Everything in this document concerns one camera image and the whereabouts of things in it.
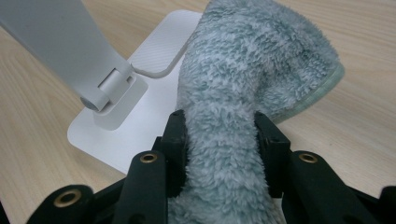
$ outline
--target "black plastic bracket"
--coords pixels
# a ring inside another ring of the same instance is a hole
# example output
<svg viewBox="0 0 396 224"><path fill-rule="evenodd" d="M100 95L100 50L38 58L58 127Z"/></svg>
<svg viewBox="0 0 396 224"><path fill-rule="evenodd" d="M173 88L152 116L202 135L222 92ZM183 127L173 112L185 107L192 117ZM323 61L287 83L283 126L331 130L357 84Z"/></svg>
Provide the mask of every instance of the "black plastic bracket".
<svg viewBox="0 0 396 224"><path fill-rule="evenodd" d="M396 187L379 199L346 186L319 155L290 150L289 139L264 114L256 113L259 152L269 193L282 198L289 224L393 224ZM167 198L186 180L188 135L182 110L172 113L151 151L136 155L125 179L95 194L87 186L54 191L28 223L167 223Z"/></svg>

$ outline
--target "screw hole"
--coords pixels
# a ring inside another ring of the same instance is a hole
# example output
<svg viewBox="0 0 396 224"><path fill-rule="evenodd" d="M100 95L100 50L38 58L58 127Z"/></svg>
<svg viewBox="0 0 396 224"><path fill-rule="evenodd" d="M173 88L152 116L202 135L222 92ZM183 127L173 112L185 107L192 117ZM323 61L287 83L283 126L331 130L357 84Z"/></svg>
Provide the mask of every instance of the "screw hole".
<svg viewBox="0 0 396 224"><path fill-rule="evenodd" d="M143 163L151 163L157 160L157 155L149 153L140 157L140 161Z"/></svg>
<svg viewBox="0 0 396 224"><path fill-rule="evenodd" d="M317 163L318 162L318 158L316 158L315 156L308 154L308 153L300 154L299 158L300 158L300 160L308 162L308 163Z"/></svg>
<svg viewBox="0 0 396 224"><path fill-rule="evenodd" d="M79 189L70 189L60 194L53 202L53 205L59 208L67 207L76 203L80 198L81 191Z"/></svg>

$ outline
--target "fluffy gray towel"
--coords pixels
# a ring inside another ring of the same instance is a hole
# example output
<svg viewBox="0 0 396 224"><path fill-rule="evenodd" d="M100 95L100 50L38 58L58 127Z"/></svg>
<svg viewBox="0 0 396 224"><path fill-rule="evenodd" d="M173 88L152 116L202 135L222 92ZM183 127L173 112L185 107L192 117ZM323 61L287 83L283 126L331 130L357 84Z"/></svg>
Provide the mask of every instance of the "fluffy gray towel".
<svg viewBox="0 0 396 224"><path fill-rule="evenodd" d="M267 191L254 113L289 118L343 74L329 41L301 15L270 0L211 1L180 69L188 179L169 201L169 222L281 223Z"/></svg>

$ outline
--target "light wood surface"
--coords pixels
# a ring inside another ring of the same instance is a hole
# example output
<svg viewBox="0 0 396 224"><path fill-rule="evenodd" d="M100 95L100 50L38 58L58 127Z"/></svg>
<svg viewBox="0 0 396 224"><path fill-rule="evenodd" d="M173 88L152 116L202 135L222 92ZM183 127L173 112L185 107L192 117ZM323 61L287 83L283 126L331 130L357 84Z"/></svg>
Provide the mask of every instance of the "light wood surface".
<svg viewBox="0 0 396 224"><path fill-rule="evenodd" d="M129 57L176 9L207 0L85 0L113 47ZM351 187L375 197L396 185L396 2L281 0L313 21L338 50L346 76L325 98L279 125L293 150L321 155ZM72 147L78 97L0 28L0 200L23 223L70 184L105 188L124 174Z"/></svg>

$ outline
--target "white tablet stand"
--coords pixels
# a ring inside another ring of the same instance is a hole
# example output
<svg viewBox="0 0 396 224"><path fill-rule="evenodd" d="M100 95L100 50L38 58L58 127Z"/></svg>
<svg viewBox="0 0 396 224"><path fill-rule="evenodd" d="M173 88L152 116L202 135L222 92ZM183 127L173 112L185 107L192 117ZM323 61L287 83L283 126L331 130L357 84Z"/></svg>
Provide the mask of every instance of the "white tablet stand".
<svg viewBox="0 0 396 224"><path fill-rule="evenodd" d="M70 143L127 173L175 110L180 58L201 14L170 13L126 61L79 0L0 5L0 24L86 106L69 127Z"/></svg>

